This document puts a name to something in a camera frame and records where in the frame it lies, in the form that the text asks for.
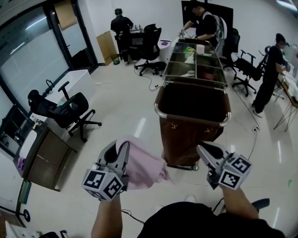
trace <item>pink cloth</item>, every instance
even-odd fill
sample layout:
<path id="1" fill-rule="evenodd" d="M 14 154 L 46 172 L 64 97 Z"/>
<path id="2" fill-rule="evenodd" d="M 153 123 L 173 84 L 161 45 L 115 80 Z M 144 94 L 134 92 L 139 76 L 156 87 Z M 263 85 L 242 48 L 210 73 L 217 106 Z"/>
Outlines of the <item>pink cloth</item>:
<path id="1" fill-rule="evenodd" d="M 129 161 L 126 165 L 126 174 L 129 176 L 128 190 L 150 188 L 163 179 L 172 181 L 165 160 L 148 152 L 137 137 L 127 136 L 118 139 L 117 153 L 126 141 L 130 143 Z"/>

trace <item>black monitor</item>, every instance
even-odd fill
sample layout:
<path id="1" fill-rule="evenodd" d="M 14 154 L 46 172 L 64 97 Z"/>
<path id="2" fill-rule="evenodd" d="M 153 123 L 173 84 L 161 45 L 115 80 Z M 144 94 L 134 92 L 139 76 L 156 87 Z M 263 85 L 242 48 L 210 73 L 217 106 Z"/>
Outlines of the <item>black monitor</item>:
<path id="1" fill-rule="evenodd" d="M 186 11 L 186 6 L 188 3 L 189 1 L 181 1 L 183 25 L 185 25 L 191 19 L 191 15 L 193 14 L 191 11 L 189 12 Z M 216 5 L 211 3 L 204 3 L 204 2 L 200 2 L 200 3 L 206 9 L 206 11 L 211 12 L 212 14 L 224 19 L 225 23 L 227 24 L 228 32 L 230 32 L 233 29 L 233 15 L 234 15 L 233 8 L 224 7 L 221 5 Z"/>

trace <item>cardboard box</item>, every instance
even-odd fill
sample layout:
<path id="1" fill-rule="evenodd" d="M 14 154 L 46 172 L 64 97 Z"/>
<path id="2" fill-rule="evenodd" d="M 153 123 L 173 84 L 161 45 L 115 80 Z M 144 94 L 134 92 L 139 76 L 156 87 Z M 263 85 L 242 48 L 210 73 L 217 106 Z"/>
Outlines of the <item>cardboard box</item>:
<path id="1" fill-rule="evenodd" d="M 107 31 L 96 37 L 98 45 L 102 51 L 102 56 L 106 65 L 113 62 L 113 58 L 117 55 L 117 51 L 113 42 L 113 38 L 110 31 Z"/>

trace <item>forearm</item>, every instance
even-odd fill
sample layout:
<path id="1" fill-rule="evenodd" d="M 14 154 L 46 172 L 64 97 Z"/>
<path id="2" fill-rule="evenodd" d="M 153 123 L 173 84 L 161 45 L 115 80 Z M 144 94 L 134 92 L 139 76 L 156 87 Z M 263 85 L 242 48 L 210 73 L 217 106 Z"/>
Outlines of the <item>forearm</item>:
<path id="1" fill-rule="evenodd" d="M 228 213 L 247 219 L 259 218 L 257 210 L 249 202 L 241 189 L 232 190 L 222 187 L 222 190 L 225 209 Z"/>
<path id="2" fill-rule="evenodd" d="M 193 22 L 188 21 L 188 22 L 185 24 L 185 26 L 183 27 L 183 30 L 186 31 L 187 29 L 191 28 L 193 25 L 194 25 Z"/>
<path id="3" fill-rule="evenodd" d="M 121 238 L 122 227 L 120 195 L 111 202 L 101 201 L 91 238 Z"/>
<path id="4" fill-rule="evenodd" d="M 213 35 L 204 34 L 204 35 L 198 36 L 197 39 L 198 40 L 208 40 L 208 39 L 210 39 L 212 37 L 214 37 L 214 34 Z"/>

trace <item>purple object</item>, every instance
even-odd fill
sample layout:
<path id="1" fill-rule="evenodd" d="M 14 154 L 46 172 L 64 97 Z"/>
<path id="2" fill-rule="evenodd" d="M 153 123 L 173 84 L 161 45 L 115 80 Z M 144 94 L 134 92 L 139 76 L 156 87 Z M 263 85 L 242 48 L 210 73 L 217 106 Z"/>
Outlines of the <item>purple object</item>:
<path id="1" fill-rule="evenodd" d="M 18 168 L 20 170 L 23 170 L 24 165 L 25 165 L 25 158 L 19 157 L 19 159 L 18 159 Z"/>

